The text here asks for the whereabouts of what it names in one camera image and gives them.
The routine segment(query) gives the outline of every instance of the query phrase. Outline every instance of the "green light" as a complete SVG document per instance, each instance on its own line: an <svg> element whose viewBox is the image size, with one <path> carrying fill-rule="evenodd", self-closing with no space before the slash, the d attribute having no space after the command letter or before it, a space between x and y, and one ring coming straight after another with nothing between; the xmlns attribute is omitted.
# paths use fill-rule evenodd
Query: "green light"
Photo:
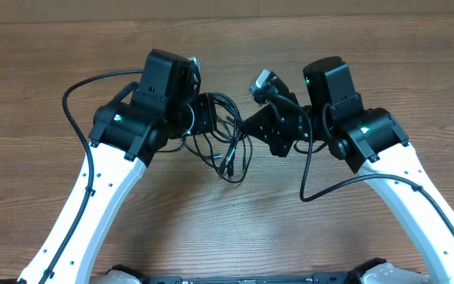
<svg viewBox="0 0 454 284"><path fill-rule="evenodd" d="M362 128L360 129L360 131L362 131L362 133L364 133L364 134L365 134L365 133L368 133L368 132L369 132L369 130L370 130L370 128L368 128L368 127L365 127L365 126L364 126L364 127L362 127Z"/></svg>

